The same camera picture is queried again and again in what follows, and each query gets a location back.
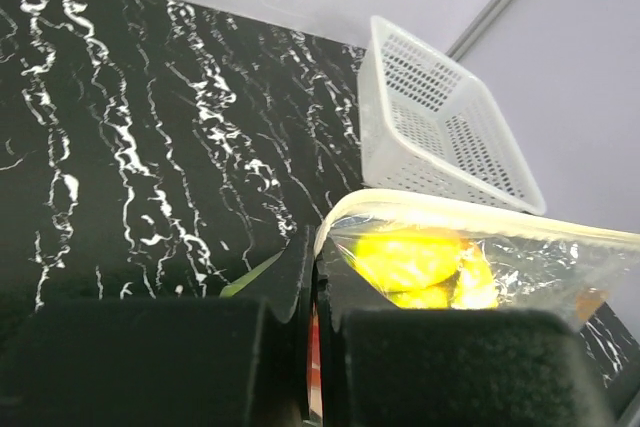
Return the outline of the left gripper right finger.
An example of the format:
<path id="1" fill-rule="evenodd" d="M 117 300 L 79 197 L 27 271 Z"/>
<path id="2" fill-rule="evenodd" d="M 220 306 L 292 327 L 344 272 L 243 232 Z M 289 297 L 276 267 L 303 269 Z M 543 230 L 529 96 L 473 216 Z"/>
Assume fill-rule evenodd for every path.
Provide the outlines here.
<path id="1" fill-rule="evenodd" d="M 335 246 L 316 261 L 328 426 L 611 426 L 577 335 L 536 310 L 394 306 Z"/>

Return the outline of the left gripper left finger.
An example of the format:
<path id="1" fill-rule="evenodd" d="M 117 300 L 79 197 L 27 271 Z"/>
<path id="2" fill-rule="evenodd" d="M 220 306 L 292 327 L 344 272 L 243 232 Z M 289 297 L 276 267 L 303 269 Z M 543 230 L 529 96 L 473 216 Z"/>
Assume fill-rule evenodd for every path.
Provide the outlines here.
<path id="1" fill-rule="evenodd" d="M 302 425 L 314 238 L 301 229 L 225 296 L 43 308 L 2 359 L 2 424 Z"/>

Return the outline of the yellow banana bunch toy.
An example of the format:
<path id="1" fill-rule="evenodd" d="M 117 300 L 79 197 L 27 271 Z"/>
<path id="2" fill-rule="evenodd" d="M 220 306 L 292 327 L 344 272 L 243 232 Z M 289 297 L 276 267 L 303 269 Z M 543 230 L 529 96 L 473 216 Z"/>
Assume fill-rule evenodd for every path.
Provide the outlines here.
<path id="1" fill-rule="evenodd" d="M 362 235 L 354 270 L 404 309 L 491 309 L 499 305 L 491 265 L 481 248 L 455 232 L 409 229 Z"/>

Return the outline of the clear dotted zip top bag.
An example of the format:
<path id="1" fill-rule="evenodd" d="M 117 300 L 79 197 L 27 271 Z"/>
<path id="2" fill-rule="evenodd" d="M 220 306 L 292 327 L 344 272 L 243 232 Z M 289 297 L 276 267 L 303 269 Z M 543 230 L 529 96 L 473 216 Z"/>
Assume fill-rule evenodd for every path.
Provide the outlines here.
<path id="1" fill-rule="evenodd" d="M 365 189 L 303 244 L 332 316 L 355 309 L 534 309 L 582 327 L 639 264 L 636 234 L 444 197 Z"/>

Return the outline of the white plastic basket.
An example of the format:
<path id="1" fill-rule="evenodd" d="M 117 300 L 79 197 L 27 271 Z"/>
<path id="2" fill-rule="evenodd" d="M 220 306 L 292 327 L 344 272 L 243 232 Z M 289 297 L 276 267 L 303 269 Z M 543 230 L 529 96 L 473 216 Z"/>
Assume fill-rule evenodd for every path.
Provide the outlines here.
<path id="1" fill-rule="evenodd" d="M 546 202 L 487 86 L 389 20 L 370 20 L 357 74 L 368 187 L 542 215 Z"/>

